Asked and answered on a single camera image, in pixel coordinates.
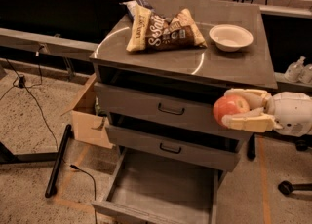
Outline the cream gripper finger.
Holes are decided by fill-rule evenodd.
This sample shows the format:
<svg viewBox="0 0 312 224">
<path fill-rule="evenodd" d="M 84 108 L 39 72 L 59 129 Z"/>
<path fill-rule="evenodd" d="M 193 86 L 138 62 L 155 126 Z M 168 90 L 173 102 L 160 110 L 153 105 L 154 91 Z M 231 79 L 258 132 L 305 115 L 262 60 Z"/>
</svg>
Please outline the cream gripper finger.
<svg viewBox="0 0 312 224">
<path fill-rule="evenodd" d="M 242 97 L 249 104 L 251 109 L 265 108 L 268 100 L 272 97 L 268 91 L 257 89 L 230 89 L 224 94 Z"/>
<path fill-rule="evenodd" d="M 280 130 L 279 124 L 273 115 L 266 114 L 264 108 L 256 108 L 247 113 L 224 115 L 221 122 L 232 130 L 266 132 Z"/>
</svg>

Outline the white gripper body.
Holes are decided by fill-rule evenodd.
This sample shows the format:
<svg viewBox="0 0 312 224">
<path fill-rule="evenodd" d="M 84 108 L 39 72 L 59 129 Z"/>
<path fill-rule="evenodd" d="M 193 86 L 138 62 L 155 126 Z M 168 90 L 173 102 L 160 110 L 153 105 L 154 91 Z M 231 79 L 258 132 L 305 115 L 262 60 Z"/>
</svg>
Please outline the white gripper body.
<svg viewBox="0 0 312 224">
<path fill-rule="evenodd" d="M 305 93 L 273 95 L 266 104 L 266 113 L 274 117 L 274 131 L 278 134 L 295 137 L 312 134 L 312 98 Z"/>
</svg>

